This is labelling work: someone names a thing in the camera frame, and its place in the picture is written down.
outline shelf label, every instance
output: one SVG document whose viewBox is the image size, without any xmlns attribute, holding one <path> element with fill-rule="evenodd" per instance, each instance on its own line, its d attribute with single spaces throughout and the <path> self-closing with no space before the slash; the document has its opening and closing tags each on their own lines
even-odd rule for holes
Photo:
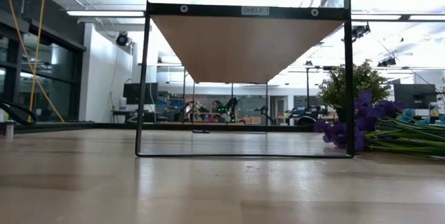
<svg viewBox="0 0 445 224">
<path fill-rule="evenodd" d="M 244 7 L 241 7 L 241 14 L 242 15 L 268 16 L 269 15 L 269 7 L 244 6 Z"/>
</svg>

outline computer monitor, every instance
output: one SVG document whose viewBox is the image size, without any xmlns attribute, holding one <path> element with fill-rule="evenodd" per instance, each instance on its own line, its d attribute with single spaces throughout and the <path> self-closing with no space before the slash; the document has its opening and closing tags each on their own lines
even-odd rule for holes
<svg viewBox="0 0 445 224">
<path fill-rule="evenodd" d="M 394 84 L 394 97 L 410 109 L 429 109 L 437 101 L 436 87 L 429 84 Z"/>
<path fill-rule="evenodd" d="M 124 97 L 127 99 L 127 105 L 139 104 L 139 83 L 124 84 Z M 158 83 L 145 84 L 145 101 L 144 104 L 156 104 L 158 98 Z"/>
</svg>

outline yellow cable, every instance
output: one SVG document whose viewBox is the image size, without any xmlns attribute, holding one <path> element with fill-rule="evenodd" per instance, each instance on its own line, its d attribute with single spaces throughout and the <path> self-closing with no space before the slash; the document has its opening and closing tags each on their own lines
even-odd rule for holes
<svg viewBox="0 0 445 224">
<path fill-rule="evenodd" d="M 15 17 L 15 12 L 14 12 L 14 7 L 13 7 L 13 1 L 12 0 L 8 0 L 9 2 L 9 7 L 11 9 L 11 13 L 13 14 L 13 19 L 14 19 L 14 24 L 15 24 L 15 28 L 17 29 L 17 34 L 19 36 L 19 40 L 20 40 L 20 45 L 23 48 L 23 52 L 25 53 L 26 58 L 28 59 L 28 65 L 29 68 L 31 69 L 33 76 L 35 77 L 35 69 L 33 69 L 33 66 L 31 65 L 31 59 L 29 58 L 28 52 L 26 50 L 25 44 L 23 42 L 23 38 L 22 38 L 22 34 L 20 33 L 19 30 L 19 25 L 17 23 L 17 18 Z M 51 105 L 51 108 L 53 109 L 54 112 L 56 112 L 57 116 L 60 118 L 61 122 L 65 122 L 62 118 L 62 116 L 58 113 L 56 107 L 54 107 L 53 103 L 51 102 L 51 100 L 49 99 L 48 95 L 46 94 L 45 90 L 42 87 L 42 84 L 40 84 L 39 80 L 36 79 L 35 81 L 37 81 L 37 84 L 39 85 L 40 89 L 42 90 L 42 93 L 44 95 L 44 97 L 47 99 L 47 101 L 49 102 L 49 105 Z"/>
<path fill-rule="evenodd" d="M 39 50 L 40 50 L 40 37 L 42 33 L 42 23 L 43 23 L 43 10 L 45 9 L 45 0 L 42 0 L 42 5 L 40 7 L 40 21 L 39 21 L 39 30 L 37 36 L 37 47 L 35 49 L 35 59 L 34 59 L 34 70 L 37 70 L 37 60 L 39 58 Z M 33 111 L 33 103 L 34 103 L 34 90 L 35 90 L 35 80 L 37 77 L 33 76 L 33 87 L 31 89 L 31 101 L 29 102 L 29 111 Z M 28 121 L 31 122 L 31 116 L 28 116 Z"/>
</svg>

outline green plant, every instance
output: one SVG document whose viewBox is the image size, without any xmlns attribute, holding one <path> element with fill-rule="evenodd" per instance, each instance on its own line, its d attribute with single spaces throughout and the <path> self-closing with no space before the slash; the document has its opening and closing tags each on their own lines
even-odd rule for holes
<svg viewBox="0 0 445 224">
<path fill-rule="evenodd" d="M 371 69 L 370 60 L 365 60 L 361 65 L 354 65 L 354 98 L 359 97 L 360 91 L 371 91 L 373 93 L 373 103 L 385 99 L 390 86 L 384 86 L 385 78 L 378 74 L 377 70 Z M 323 101 L 337 109 L 345 107 L 346 94 L 346 73 L 344 65 L 329 71 L 330 81 L 324 81 L 319 88 L 318 94 Z"/>
</svg>

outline ceiling light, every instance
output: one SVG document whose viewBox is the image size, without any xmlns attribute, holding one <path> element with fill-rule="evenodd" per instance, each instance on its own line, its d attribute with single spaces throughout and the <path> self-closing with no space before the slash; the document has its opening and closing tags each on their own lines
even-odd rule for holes
<svg viewBox="0 0 445 224">
<path fill-rule="evenodd" d="M 372 14 L 351 15 L 351 19 L 357 21 L 398 20 L 401 17 L 402 17 L 401 15 L 372 15 Z"/>
<path fill-rule="evenodd" d="M 410 20 L 445 21 L 445 15 L 411 15 Z"/>
<path fill-rule="evenodd" d="M 144 17 L 143 11 L 100 11 L 100 10 L 71 10 L 68 15 L 77 17 Z"/>
</svg>

